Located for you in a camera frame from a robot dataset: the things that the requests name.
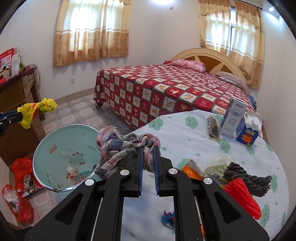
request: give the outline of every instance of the wall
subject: wall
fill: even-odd
[[[262,18],[265,30],[265,62],[259,89],[250,88],[250,95],[254,96],[257,102],[257,112],[266,120],[279,83],[279,61],[282,56],[282,41],[286,23],[282,17],[276,18],[267,11],[262,11]]]
[[[8,167],[4,163],[4,161],[0,157],[0,190],[8,183]],[[2,194],[0,194],[0,210],[5,217],[7,222],[10,222],[14,225],[16,225],[16,220],[10,211],[10,209],[7,206],[6,201],[2,197]]]
[[[280,72],[280,84],[273,96],[276,100],[264,124],[270,146],[273,148],[285,170],[289,184],[288,217],[296,205],[295,180],[295,56],[296,40],[286,24],[284,24],[282,42],[282,58],[277,60]]]
[[[0,52],[19,46],[23,62],[38,66],[42,97],[58,99],[94,88],[101,69],[160,64],[199,43],[196,0],[174,0],[173,10],[161,1],[136,0],[131,9],[129,57],[53,68],[54,33],[61,2],[27,0],[0,35]],[[76,83],[71,85],[72,78]]]

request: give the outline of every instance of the wooden cabinet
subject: wooden cabinet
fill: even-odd
[[[40,102],[40,99],[34,69],[0,86],[0,112],[16,110],[23,104],[36,102]],[[39,117],[33,121],[30,129],[24,129],[20,124],[11,125],[0,138],[0,156],[10,166],[16,158],[34,153],[44,137],[45,131]]]

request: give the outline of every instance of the juice carton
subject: juice carton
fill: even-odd
[[[235,133],[237,126],[239,125],[244,112],[246,111],[247,104],[236,98],[234,96],[231,97],[229,106],[225,112],[225,115],[222,119],[220,134],[232,137]]]
[[[253,111],[244,114],[236,129],[237,141],[250,147],[261,132],[262,121],[263,117]]]

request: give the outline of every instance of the curtain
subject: curtain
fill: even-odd
[[[260,9],[236,1],[236,25],[229,57],[244,73],[249,86],[259,88],[264,58],[264,31]]]
[[[200,43],[226,56],[230,50],[230,0],[199,0]]]
[[[63,0],[54,66],[128,56],[132,0]]]

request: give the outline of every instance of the round table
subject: round table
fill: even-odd
[[[249,175],[271,175],[271,189],[265,196],[253,198],[262,211],[258,223],[270,239],[274,238],[285,224],[289,205],[287,178],[281,162],[261,137],[250,148],[225,136],[221,136],[220,142],[208,139],[209,114],[222,119],[221,115],[201,110],[174,113],[160,116],[134,133],[149,132],[159,137],[161,156],[169,158],[178,169],[182,169],[189,159],[198,166],[205,166],[216,156],[228,153]],[[173,199],[158,197],[154,174],[144,171],[142,196],[124,201],[121,240],[175,240],[174,231],[161,223],[164,210],[173,211]]]

